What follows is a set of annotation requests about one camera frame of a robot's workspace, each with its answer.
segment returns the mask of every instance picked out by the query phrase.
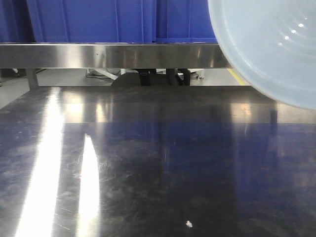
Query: stainless steel table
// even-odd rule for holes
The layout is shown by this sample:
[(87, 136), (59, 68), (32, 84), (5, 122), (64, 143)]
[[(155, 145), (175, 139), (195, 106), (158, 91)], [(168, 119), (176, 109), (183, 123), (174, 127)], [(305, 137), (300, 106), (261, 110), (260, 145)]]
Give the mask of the stainless steel table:
[(35, 68), (229, 68), (218, 44), (0, 44), (0, 68), (25, 68), (30, 89)]
[(314, 237), (315, 123), (251, 87), (39, 87), (0, 110), (0, 236)]

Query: table leg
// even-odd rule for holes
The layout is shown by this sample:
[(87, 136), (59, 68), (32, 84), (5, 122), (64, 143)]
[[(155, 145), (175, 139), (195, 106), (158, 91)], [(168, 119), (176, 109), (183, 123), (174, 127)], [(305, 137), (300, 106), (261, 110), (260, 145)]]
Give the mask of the table leg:
[(30, 90), (34, 90), (39, 86), (38, 77), (36, 76), (35, 69), (27, 68), (26, 76), (28, 78)]

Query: blue plastic crate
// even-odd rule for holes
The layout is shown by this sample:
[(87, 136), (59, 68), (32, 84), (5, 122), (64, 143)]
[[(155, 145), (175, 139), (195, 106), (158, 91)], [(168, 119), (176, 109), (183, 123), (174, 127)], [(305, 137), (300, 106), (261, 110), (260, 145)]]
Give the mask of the blue plastic crate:
[(27, 0), (37, 42), (155, 40), (156, 0)]
[(158, 0), (157, 42), (216, 43), (207, 0)]
[(0, 0), (0, 42), (33, 42), (25, 0)]

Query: metal tabletop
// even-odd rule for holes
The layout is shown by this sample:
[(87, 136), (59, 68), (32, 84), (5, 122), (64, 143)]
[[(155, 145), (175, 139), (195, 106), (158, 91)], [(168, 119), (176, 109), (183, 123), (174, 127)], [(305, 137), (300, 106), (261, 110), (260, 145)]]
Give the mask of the metal tabletop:
[(251, 87), (39, 87), (0, 110), (1, 237), (313, 237), (316, 112)]

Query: metal rail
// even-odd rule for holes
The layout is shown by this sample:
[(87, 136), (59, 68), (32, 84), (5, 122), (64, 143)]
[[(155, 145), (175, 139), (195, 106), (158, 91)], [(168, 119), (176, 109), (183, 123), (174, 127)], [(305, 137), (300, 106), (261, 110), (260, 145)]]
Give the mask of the metal rail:
[(0, 44), (0, 68), (229, 67), (217, 44)]

